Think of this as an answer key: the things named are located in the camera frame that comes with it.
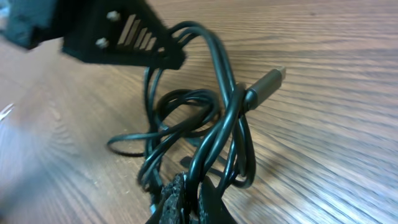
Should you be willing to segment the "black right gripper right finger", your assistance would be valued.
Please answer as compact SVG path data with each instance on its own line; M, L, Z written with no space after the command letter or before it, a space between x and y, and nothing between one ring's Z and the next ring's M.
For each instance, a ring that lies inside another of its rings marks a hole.
M237 224L208 176L201 183L198 221L200 224Z

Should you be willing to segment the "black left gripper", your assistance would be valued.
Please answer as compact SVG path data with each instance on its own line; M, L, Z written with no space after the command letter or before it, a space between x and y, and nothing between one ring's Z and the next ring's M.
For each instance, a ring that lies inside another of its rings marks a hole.
M15 0L9 4L1 34L27 50L63 37L72 26L75 15L74 0Z

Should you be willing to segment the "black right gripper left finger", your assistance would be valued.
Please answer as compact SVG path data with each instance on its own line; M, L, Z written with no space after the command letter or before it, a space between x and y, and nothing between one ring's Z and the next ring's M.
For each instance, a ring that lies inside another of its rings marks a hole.
M146 224L188 223L185 174L177 174L161 191L161 201Z

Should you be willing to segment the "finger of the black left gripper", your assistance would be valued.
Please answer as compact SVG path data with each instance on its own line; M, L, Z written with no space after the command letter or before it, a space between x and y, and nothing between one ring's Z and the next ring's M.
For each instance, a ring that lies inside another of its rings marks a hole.
M63 53L85 63L178 70L185 53L145 1L81 2Z

